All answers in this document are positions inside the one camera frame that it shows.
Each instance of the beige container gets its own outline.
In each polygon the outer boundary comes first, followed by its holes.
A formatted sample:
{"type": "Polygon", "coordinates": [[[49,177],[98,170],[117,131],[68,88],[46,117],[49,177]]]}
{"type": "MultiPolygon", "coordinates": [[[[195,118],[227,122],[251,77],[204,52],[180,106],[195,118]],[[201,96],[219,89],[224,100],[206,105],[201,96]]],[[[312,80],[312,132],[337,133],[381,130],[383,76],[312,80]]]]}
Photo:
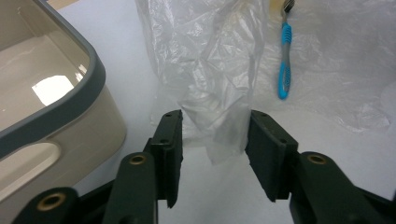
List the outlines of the beige container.
{"type": "Polygon", "coordinates": [[[73,186],[126,129],[93,47],[41,1],[0,0],[0,223],[73,186]]]}

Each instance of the plastic bag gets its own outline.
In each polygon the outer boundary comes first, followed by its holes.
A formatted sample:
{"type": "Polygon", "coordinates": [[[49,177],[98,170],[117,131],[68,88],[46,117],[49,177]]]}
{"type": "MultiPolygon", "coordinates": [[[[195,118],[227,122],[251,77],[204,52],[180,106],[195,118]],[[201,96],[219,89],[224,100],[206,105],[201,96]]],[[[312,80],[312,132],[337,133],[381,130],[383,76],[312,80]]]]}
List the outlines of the plastic bag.
{"type": "Polygon", "coordinates": [[[288,16],[293,40],[286,101],[276,97],[281,21],[271,9],[255,108],[308,110],[356,133],[396,129],[396,1],[296,0],[288,16]]]}
{"type": "Polygon", "coordinates": [[[214,163],[239,154],[264,47],[263,1],[135,2],[160,80],[152,122],[182,108],[185,144],[206,147],[214,163]]]}

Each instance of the toothbrush head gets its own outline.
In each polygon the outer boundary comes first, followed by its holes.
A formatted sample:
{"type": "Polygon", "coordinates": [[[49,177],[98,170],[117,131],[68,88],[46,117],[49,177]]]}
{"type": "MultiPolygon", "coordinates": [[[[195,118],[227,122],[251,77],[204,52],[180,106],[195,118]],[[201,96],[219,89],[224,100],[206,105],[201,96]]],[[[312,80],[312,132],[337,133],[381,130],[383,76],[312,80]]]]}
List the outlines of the toothbrush head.
{"type": "Polygon", "coordinates": [[[283,4],[283,10],[286,13],[289,13],[293,6],[294,6],[294,0],[285,0],[285,3],[283,4]]]}

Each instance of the screw hole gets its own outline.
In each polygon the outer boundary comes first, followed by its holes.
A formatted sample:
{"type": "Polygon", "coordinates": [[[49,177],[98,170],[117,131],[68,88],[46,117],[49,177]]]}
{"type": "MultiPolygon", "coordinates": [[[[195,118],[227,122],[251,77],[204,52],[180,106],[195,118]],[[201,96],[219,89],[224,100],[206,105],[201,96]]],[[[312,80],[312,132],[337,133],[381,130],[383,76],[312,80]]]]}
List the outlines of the screw hole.
{"type": "Polygon", "coordinates": [[[309,155],[308,160],[314,164],[319,164],[319,165],[326,164],[326,159],[320,155],[309,155]]]}
{"type": "Polygon", "coordinates": [[[53,193],[43,198],[37,205],[38,211],[49,211],[61,205],[66,199],[66,195],[61,192],[53,193]]]}
{"type": "Polygon", "coordinates": [[[132,165],[140,165],[142,163],[144,163],[146,161],[146,157],[145,156],[134,156],[129,160],[129,163],[131,163],[132,165]]]}

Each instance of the white surface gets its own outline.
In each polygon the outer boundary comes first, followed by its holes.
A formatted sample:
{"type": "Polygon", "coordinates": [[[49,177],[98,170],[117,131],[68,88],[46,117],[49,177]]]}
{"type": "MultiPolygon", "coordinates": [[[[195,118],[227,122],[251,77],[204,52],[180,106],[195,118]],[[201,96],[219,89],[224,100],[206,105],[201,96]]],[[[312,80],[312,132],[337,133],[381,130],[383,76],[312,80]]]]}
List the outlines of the white surface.
{"type": "MultiPolygon", "coordinates": [[[[120,159],[141,151],[153,135],[149,113],[157,78],[149,66],[133,0],[80,0],[60,12],[97,50],[106,68],[106,84],[128,127],[121,151],[75,186],[85,193],[112,179],[120,159]]],[[[394,125],[389,131],[356,134],[306,111],[264,112],[299,142],[300,151],[327,154],[355,185],[389,199],[393,196],[394,125]]],[[[292,223],[288,202],[270,203],[265,198],[245,155],[216,166],[200,148],[185,148],[184,157],[177,204],[170,210],[160,203],[160,223],[292,223]]]]}

